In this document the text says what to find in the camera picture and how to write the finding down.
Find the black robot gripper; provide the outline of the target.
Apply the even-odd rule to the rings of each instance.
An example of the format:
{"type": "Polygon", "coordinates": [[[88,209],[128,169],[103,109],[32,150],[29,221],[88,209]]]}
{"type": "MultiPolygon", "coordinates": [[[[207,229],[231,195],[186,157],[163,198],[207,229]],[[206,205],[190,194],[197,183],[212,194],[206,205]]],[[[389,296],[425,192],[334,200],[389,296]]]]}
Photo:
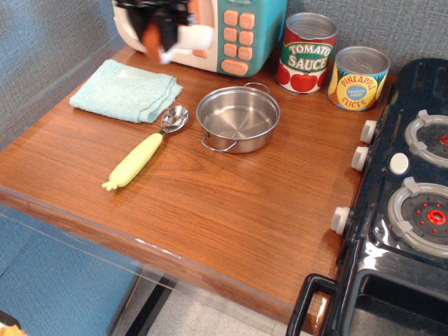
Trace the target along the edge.
{"type": "Polygon", "coordinates": [[[116,6],[127,11],[139,41],[153,16],[157,18],[162,49],[169,51],[178,41],[180,25],[196,23],[195,14],[188,10],[189,1],[132,1],[117,0],[116,6]]]}

